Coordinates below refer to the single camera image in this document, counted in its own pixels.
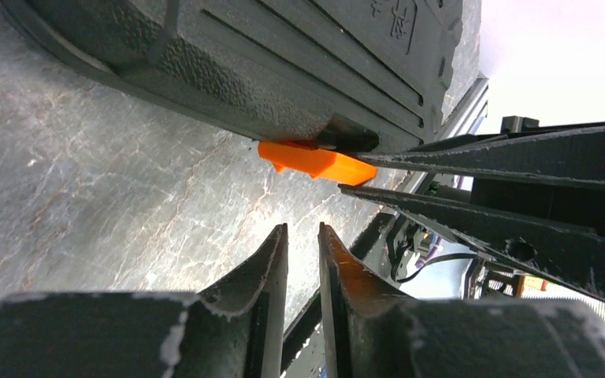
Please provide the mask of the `black plastic tool case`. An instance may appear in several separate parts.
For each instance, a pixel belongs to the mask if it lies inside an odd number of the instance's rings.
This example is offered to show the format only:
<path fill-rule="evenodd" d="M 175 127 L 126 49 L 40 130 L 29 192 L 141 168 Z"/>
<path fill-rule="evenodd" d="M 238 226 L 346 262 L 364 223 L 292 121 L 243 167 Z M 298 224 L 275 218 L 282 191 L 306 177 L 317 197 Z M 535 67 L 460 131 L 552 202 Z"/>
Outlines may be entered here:
<path fill-rule="evenodd" d="M 341 153 L 430 143 L 460 1 L 0 1 L 79 74 L 258 141 Z"/>

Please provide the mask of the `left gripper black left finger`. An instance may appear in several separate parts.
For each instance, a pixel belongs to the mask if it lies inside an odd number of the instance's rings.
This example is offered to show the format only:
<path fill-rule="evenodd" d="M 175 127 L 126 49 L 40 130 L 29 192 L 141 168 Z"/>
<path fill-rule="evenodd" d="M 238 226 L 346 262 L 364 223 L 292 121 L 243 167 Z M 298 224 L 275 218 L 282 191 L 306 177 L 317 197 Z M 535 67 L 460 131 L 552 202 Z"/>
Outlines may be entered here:
<path fill-rule="evenodd" d="M 288 229 L 200 292 L 26 292 L 0 301 L 0 377 L 278 377 Z"/>

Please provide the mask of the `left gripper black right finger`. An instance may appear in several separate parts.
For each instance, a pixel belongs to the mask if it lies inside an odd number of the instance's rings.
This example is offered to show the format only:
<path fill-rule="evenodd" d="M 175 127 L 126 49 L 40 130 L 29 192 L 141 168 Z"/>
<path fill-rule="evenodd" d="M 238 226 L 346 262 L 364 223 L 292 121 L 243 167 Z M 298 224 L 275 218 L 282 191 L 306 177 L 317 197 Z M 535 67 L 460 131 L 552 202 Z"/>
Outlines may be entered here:
<path fill-rule="evenodd" d="M 574 300 L 417 300 L 318 234 L 330 377 L 605 377 L 605 323 Z"/>

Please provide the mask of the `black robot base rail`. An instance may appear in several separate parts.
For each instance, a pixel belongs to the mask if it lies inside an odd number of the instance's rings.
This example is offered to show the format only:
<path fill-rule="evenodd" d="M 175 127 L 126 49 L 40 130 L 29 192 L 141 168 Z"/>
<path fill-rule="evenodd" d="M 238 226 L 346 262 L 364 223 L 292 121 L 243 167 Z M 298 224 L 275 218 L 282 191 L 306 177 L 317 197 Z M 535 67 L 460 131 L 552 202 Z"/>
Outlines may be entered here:
<path fill-rule="evenodd" d="M 483 312 L 412 298 L 364 263 L 379 215 L 346 247 L 323 225 L 321 285 L 285 336 L 284 377 L 486 377 L 493 354 Z"/>

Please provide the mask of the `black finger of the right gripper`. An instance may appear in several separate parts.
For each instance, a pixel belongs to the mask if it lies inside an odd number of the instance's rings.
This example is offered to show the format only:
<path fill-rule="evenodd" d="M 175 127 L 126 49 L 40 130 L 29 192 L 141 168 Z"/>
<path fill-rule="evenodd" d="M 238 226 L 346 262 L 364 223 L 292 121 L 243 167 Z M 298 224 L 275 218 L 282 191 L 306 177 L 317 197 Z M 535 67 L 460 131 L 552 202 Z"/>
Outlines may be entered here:
<path fill-rule="evenodd" d="M 411 151 L 357 157 L 382 168 L 605 189 L 605 122 L 460 135 Z"/>
<path fill-rule="evenodd" d="M 392 208 L 446 239 L 605 302 L 605 238 L 589 228 L 438 196 L 347 185 L 340 191 Z"/>

